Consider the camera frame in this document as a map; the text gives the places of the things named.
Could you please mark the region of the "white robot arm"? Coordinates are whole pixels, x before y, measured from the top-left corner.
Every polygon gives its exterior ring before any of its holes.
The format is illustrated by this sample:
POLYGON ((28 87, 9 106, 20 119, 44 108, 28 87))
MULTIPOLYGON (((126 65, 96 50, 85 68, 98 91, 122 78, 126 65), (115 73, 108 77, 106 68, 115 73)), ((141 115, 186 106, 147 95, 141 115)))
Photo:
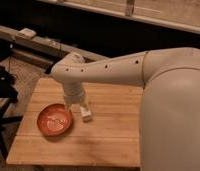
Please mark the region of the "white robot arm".
POLYGON ((51 69, 66 103, 82 104, 82 84, 140 86, 141 171, 200 171, 200 49, 148 50, 87 63, 71 52, 51 69))

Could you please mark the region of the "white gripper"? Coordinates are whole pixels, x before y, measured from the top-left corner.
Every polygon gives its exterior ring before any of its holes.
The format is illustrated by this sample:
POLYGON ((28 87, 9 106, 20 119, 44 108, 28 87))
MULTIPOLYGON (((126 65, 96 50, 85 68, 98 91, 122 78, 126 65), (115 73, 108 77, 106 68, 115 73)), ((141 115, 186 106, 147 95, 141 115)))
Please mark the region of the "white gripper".
POLYGON ((79 104, 88 108, 88 102, 85 101, 85 90, 81 82, 64 83, 62 85, 64 92, 65 108, 69 112, 72 104, 79 104))

